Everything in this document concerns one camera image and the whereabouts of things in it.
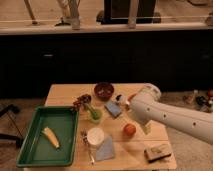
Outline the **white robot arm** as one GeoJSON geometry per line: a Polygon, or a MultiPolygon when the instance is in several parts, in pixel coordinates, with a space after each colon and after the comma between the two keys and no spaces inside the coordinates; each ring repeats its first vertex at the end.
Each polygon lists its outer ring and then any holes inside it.
{"type": "Polygon", "coordinates": [[[163,104],[160,97],[158,87],[145,83],[130,101],[132,118],[142,126],[153,120],[213,145],[213,114],[163,104]]]}

